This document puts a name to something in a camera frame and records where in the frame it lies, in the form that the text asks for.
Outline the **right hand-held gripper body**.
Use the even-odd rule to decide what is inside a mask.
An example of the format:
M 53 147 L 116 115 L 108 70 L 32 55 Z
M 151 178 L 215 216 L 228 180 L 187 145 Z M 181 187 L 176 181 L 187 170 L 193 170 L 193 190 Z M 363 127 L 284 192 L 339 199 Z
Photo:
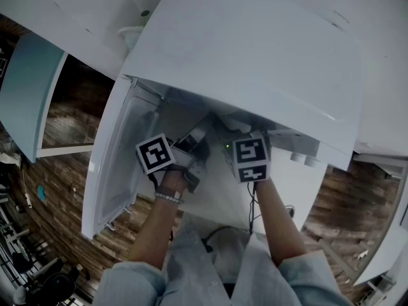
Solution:
M 222 151 L 238 183 L 258 182 L 270 176 L 271 146 L 260 131 L 219 130 Z

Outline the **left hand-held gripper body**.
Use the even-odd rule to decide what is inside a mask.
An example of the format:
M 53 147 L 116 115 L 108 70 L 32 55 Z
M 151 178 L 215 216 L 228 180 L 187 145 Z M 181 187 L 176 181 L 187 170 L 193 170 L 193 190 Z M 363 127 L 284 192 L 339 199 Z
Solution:
M 173 143 L 161 133 L 136 146 L 143 171 L 155 187 L 157 180 L 154 174 L 166 170 L 180 170 L 187 181 L 187 190 L 192 194 L 204 181 L 207 175 L 206 162 L 210 156 L 205 138 L 208 132 L 200 132 L 197 125 Z

